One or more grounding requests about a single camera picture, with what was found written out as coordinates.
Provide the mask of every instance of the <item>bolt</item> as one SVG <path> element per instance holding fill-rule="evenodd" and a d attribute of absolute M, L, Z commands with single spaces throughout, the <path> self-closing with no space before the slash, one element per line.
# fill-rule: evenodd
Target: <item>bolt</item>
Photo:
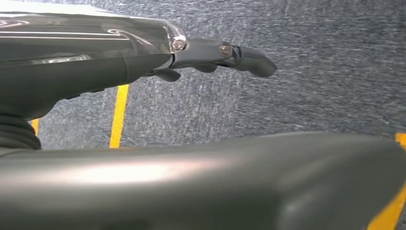
<path fill-rule="evenodd" d="M 183 40 L 176 40 L 172 42 L 171 49 L 173 53 L 183 50 L 186 47 L 186 42 Z"/>
<path fill-rule="evenodd" d="M 226 57 L 230 56 L 231 52 L 232 52 L 231 46 L 230 45 L 221 45 L 220 52 Z"/>

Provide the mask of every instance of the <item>yellow line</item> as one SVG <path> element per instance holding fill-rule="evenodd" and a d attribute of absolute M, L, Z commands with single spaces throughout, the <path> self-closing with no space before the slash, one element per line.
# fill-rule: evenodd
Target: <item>yellow line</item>
<path fill-rule="evenodd" d="M 110 148 L 120 147 L 121 133 L 124 126 L 125 106 L 127 104 L 128 88 L 128 85 L 121 85 L 117 89 L 112 134 L 110 136 Z"/>
<path fill-rule="evenodd" d="M 39 119 L 34 119 L 31 122 L 31 126 L 34 128 L 35 130 L 35 135 L 38 135 L 38 127 L 39 127 Z"/>
<path fill-rule="evenodd" d="M 406 149 L 406 134 L 398 133 L 396 141 Z M 406 185 L 382 212 L 376 216 L 367 230 L 394 230 L 406 201 Z"/>

